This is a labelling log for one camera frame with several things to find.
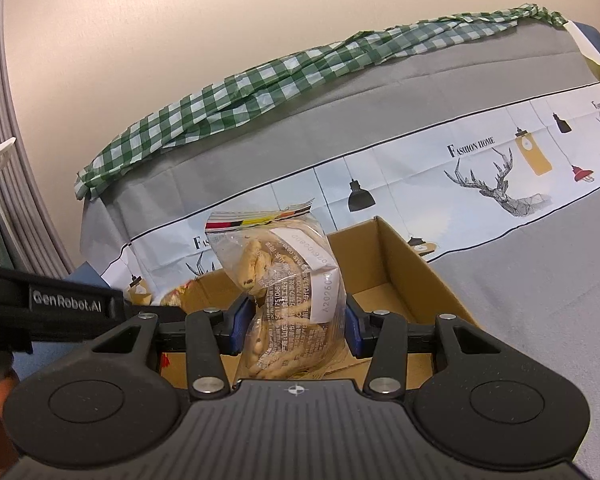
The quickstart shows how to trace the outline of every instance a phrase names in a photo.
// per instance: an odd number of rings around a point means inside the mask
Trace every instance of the curtain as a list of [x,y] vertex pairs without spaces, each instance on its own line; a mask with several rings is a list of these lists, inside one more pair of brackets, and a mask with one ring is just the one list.
[[11,137],[15,153],[0,172],[0,232],[17,269],[65,277],[74,266],[40,196],[11,100],[0,0],[0,143]]

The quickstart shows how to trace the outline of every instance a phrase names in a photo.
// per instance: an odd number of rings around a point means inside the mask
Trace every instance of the transparent plastic packaging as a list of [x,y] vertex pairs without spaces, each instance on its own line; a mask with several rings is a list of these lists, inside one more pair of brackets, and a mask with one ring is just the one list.
[[344,348],[346,306],[320,223],[309,213],[290,218],[289,211],[215,215],[209,243],[227,275],[258,303],[235,379],[320,378]]

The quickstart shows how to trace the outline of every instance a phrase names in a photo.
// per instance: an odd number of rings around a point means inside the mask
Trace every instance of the beige wall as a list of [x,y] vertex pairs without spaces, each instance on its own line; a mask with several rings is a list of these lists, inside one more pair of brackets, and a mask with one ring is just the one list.
[[6,57],[33,171],[79,263],[75,173],[144,115],[361,29],[524,2],[600,30],[600,0],[4,0]]

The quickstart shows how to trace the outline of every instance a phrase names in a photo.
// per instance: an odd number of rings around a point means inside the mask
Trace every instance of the white label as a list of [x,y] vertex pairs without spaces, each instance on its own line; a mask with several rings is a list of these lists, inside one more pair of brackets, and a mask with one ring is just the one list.
[[312,323],[327,323],[333,319],[338,304],[340,269],[331,253],[318,245],[300,229],[279,227],[272,229],[311,267],[311,314]]

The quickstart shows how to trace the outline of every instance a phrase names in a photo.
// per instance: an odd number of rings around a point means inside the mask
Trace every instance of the checkered tablecloth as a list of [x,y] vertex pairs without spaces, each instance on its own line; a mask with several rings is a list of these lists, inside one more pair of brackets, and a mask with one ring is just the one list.
[[535,18],[555,27],[566,20],[536,4],[497,12],[442,16],[303,50],[206,86],[132,124],[78,173],[78,200],[94,199],[114,180],[155,154],[240,126],[338,76],[398,57],[423,54],[492,36]]

